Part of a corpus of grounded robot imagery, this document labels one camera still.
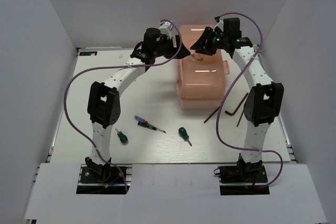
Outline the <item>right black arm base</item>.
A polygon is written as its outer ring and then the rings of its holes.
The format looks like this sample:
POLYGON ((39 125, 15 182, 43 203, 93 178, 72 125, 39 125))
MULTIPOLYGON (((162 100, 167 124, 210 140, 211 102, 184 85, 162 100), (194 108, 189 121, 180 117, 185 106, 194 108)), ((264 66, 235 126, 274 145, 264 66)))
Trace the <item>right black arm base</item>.
POLYGON ((219 166, 213 171, 219 178, 222 196, 269 195, 268 177, 262 161, 219 166))

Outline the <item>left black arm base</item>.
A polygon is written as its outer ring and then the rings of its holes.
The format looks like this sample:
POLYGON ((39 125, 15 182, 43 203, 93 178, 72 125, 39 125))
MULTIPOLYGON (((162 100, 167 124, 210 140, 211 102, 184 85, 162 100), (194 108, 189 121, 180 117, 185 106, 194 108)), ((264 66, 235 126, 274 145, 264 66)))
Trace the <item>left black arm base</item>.
POLYGON ((131 185, 132 167, 96 164, 90 157, 81 166, 77 195, 125 195, 131 185))

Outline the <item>pink plastic toolbox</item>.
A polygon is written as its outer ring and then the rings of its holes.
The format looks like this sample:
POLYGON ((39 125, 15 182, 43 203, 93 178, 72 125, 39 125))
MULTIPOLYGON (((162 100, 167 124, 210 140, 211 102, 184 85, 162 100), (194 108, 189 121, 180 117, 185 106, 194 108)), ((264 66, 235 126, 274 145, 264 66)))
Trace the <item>pink plastic toolbox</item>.
POLYGON ((177 61, 176 89, 181 109, 215 109, 225 95, 228 62, 220 50, 212 56, 193 50, 190 53, 177 61))

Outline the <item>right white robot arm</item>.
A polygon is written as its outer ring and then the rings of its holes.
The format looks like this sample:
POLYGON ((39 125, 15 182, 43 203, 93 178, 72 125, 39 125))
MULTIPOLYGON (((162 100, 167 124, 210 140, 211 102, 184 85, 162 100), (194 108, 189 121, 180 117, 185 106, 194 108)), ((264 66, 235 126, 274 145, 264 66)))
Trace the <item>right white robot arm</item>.
POLYGON ((215 20, 215 27, 206 27, 191 49, 209 56, 217 49, 226 51, 247 81, 250 89, 244 104, 244 116, 248 122, 247 133, 238 158, 241 165, 237 168, 238 177, 247 182, 256 175, 254 165, 262 164, 266 133, 279 115, 284 87, 266 74, 253 43, 249 38, 242 36, 239 18, 216 17, 215 20))

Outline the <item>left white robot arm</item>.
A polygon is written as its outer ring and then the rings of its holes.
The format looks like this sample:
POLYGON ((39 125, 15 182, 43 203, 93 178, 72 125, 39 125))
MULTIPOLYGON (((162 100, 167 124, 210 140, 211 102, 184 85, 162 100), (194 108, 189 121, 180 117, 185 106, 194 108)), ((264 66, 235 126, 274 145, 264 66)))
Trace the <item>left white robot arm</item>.
POLYGON ((181 59, 190 52, 179 35, 172 36, 173 25, 163 22, 159 28, 148 28, 143 40, 136 45, 125 67, 104 82, 91 85, 88 114, 92 123, 94 146, 86 157, 87 167, 101 182, 110 178, 110 138, 113 125, 121 114, 120 97, 126 88, 155 65, 157 57, 181 59))

